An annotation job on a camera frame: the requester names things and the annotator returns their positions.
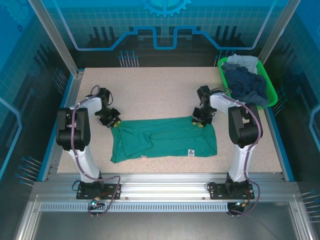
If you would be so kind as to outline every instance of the clothing tag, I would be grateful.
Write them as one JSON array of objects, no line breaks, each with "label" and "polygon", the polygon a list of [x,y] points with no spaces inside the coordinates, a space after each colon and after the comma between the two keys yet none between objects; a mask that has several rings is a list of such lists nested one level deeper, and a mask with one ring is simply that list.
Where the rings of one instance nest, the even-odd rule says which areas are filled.
[{"label": "clothing tag", "polygon": [[195,150],[189,149],[188,150],[188,157],[194,157],[195,156]]}]

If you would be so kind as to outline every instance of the gear logo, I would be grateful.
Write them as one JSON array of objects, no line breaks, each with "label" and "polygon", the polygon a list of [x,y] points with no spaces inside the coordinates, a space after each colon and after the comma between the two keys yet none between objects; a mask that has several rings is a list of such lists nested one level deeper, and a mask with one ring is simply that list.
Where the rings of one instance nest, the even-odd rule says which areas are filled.
[{"label": "gear logo", "polygon": [[174,14],[180,14],[180,10],[185,10],[186,5],[191,4],[191,0],[143,0],[142,4],[151,14],[166,18],[168,15],[173,17]]},{"label": "gear logo", "polygon": [[5,7],[10,16],[19,24],[28,19],[29,8],[27,0],[0,0],[0,7]]}]

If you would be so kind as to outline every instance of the speckled tabletop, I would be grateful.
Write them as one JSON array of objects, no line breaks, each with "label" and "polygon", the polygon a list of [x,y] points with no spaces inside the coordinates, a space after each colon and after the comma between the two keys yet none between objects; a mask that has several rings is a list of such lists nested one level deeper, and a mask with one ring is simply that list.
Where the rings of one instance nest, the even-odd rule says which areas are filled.
[{"label": "speckled tabletop", "polygon": [[[111,107],[121,113],[122,120],[190,116],[199,106],[197,89],[200,86],[208,85],[212,89],[223,85],[217,67],[86,68],[76,101],[83,100],[97,84],[111,91],[114,98]],[[249,171],[281,172],[263,110],[259,110],[259,116],[263,137],[252,154]],[[137,158],[112,163],[112,133],[97,122],[96,116],[91,116],[90,150],[102,173],[227,173],[233,156],[228,118],[218,111],[212,124],[217,139],[215,156]],[[78,172],[66,151],[62,153],[58,172]]]}]

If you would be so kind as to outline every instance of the plastic basket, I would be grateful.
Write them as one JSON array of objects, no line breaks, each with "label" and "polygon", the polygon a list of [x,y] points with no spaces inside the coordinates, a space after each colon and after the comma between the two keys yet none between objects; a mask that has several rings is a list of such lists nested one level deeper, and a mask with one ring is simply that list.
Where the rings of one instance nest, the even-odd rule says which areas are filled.
[{"label": "plastic basket", "polygon": [[[218,62],[218,67],[220,69],[220,73],[221,73],[221,77],[222,77],[222,81],[223,81],[223,85],[227,88],[228,87],[228,84],[227,84],[227,81],[226,81],[226,78],[225,78],[225,75],[224,75],[224,72],[221,68],[221,64],[226,62],[228,60],[227,57],[224,57],[224,58],[221,58]],[[269,102],[269,105],[265,106],[265,107],[272,107],[273,105],[275,105],[278,101],[278,95],[276,93],[276,90],[274,88],[274,86],[272,85],[271,81],[270,81],[270,78],[262,64],[262,62],[260,60],[258,60],[258,63],[256,65],[256,69],[257,69],[257,73],[258,75],[262,75],[264,78],[265,78],[265,81],[266,81],[266,95],[268,97],[268,102]]]}]

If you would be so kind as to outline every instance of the laundry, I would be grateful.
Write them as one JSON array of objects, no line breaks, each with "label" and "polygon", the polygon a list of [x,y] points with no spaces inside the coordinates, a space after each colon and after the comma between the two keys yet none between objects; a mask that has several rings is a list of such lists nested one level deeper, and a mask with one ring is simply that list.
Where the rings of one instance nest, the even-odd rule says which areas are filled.
[{"label": "laundry", "polygon": [[246,67],[239,64],[226,62],[221,67],[234,99],[262,107],[269,104],[266,80],[263,76],[250,73]]},{"label": "laundry", "polygon": [[122,121],[111,127],[111,161],[165,156],[209,157],[217,154],[214,127],[198,127],[192,117]]},{"label": "laundry", "polygon": [[237,54],[233,54],[228,57],[226,61],[228,64],[236,64],[240,67],[245,67],[248,69],[249,73],[257,74],[257,63],[258,58],[256,56],[240,56]]}]

